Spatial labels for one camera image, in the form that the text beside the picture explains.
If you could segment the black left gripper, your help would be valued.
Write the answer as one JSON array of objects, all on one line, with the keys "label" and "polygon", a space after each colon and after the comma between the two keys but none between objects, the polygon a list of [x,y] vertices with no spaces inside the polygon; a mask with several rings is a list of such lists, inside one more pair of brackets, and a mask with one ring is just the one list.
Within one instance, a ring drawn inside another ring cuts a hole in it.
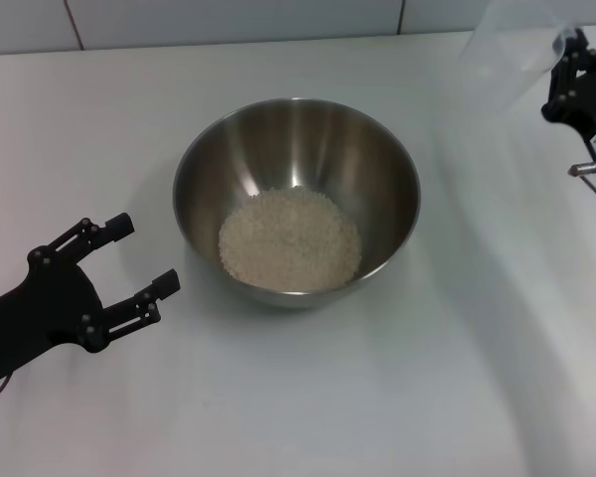
[{"label": "black left gripper", "polygon": [[[0,296],[0,380],[62,344],[85,345],[86,328],[102,323],[103,306],[77,265],[93,251],[134,233],[128,214],[103,226],[84,218],[28,255],[24,281]],[[180,290],[170,269],[132,297],[104,309],[106,343],[161,320],[157,302]]]}]

